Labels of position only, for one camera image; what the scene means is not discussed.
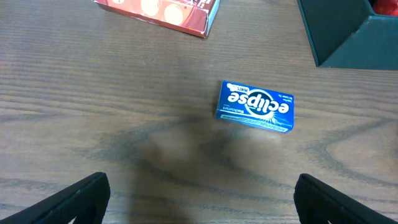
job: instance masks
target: blue box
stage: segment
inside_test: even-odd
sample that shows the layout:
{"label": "blue box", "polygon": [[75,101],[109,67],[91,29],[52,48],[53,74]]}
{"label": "blue box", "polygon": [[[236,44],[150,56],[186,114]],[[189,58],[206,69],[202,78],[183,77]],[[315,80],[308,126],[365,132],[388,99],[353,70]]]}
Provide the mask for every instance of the blue box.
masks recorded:
{"label": "blue box", "polygon": [[216,118],[287,133],[294,126],[294,96],[224,80]]}

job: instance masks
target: red and white candy box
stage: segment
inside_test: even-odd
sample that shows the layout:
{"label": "red and white candy box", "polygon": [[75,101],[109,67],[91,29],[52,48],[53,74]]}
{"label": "red and white candy box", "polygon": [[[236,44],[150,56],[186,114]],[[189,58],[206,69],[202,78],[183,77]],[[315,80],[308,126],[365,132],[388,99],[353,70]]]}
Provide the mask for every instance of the red and white candy box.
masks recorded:
{"label": "red and white candy box", "polygon": [[220,0],[94,0],[105,10],[206,38]]}

